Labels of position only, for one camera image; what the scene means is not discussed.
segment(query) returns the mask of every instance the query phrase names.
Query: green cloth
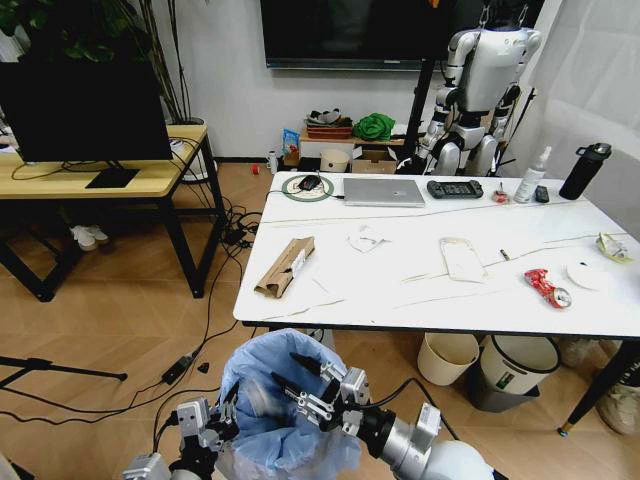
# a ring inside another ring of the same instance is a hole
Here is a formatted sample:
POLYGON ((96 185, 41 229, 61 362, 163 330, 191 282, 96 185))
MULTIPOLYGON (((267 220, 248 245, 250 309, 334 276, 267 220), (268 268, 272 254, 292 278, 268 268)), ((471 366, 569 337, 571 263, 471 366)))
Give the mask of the green cloth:
POLYGON ((372 113, 361 118, 353 126, 353 135, 363 140, 391 140, 391 129, 396 124, 393 118, 381 113, 372 113))

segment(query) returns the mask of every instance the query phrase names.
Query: crushed can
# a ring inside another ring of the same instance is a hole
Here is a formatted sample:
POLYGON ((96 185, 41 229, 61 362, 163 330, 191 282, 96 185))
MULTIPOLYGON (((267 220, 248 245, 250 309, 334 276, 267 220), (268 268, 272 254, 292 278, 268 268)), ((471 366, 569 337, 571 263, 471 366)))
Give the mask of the crushed can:
POLYGON ((542 297, 555 308, 567 308, 571 306, 571 295, 564 288, 558 288, 547 280, 548 270, 538 268, 529 270, 524 278, 529 285, 535 288, 542 297))

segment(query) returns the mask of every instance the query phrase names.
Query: white bottle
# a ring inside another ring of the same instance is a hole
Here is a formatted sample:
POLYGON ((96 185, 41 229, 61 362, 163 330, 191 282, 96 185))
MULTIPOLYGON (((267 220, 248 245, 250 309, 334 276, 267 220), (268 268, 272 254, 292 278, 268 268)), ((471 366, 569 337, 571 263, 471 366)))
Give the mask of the white bottle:
POLYGON ((551 147, 544 149, 544 153, 534 161, 527 169, 526 173, 522 177, 522 182, 513 199, 518 203, 527 203, 533 197, 536 187, 544 177, 547 171, 547 162, 549 161, 549 155, 551 155, 551 147))
POLYGON ((278 173, 278 158, 276 157, 276 152, 271 150, 267 160, 269 160, 269 170, 271 170, 271 174, 275 175, 278 173))

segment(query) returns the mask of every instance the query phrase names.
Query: black water bottle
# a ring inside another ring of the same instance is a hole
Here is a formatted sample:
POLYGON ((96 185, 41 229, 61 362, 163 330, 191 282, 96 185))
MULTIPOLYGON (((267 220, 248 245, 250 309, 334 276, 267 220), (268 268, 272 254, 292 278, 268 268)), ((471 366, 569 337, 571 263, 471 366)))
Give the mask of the black water bottle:
POLYGON ((576 150, 576 155, 580 155, 580 158, 560 189, 560 196, 567 200, 575 200, 582 195, 602 163, 611 155, 611 145, 594 143, 588 147, 580 147, 576 150))

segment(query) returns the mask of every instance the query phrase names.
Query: baseboard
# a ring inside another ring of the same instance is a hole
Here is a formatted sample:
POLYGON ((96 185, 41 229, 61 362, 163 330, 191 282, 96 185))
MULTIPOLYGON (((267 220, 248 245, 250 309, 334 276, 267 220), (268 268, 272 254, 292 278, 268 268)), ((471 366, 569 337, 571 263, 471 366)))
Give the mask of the baseboard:
POLYGON ((264 157, 216 157, 218 163, 267 163, 264 157))

